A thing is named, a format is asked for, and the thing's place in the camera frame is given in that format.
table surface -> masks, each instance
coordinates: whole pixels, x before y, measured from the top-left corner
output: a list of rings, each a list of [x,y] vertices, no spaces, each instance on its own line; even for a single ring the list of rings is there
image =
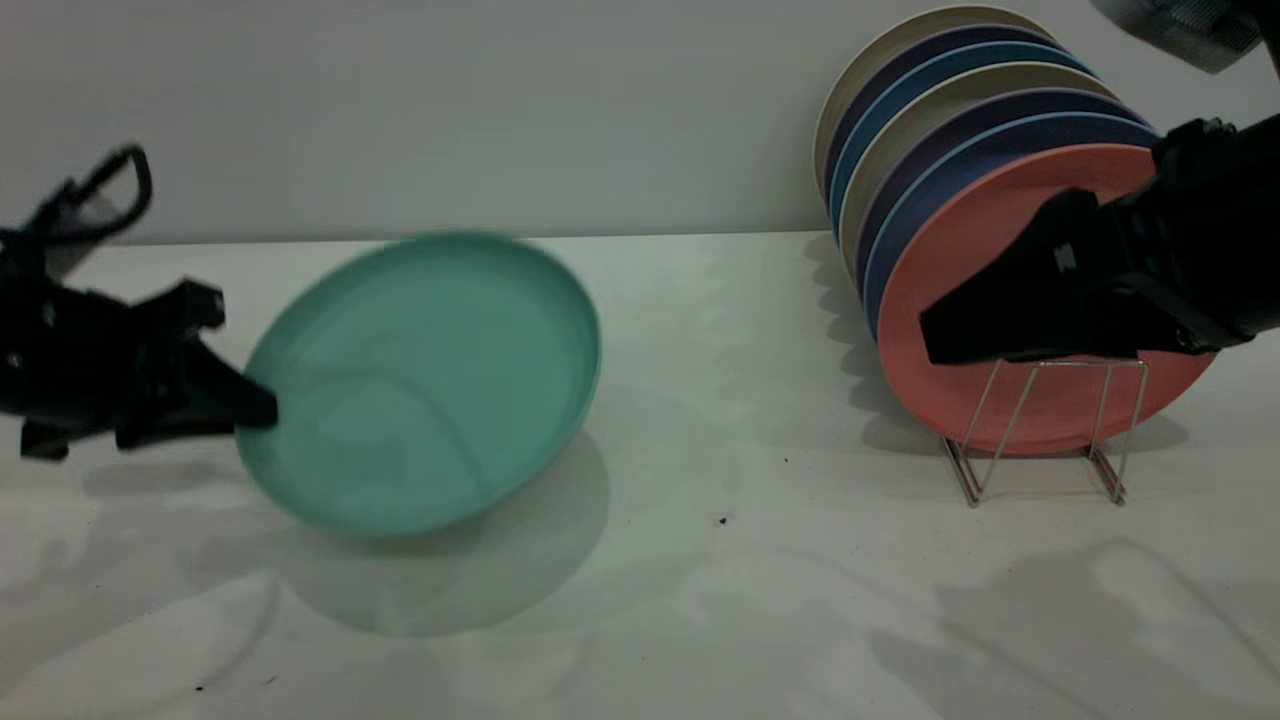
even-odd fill
[[[829,234],[535,241],[591,292],[584,432],[509,502],[392,546],[271,506],[229,439],[60,465],[0,433],[5,719],[1280,715],[1280,333],[1134,436],[965,506],[896,404]],[[108,249],[124,297],[220,286],[242,364],[370,243]]]

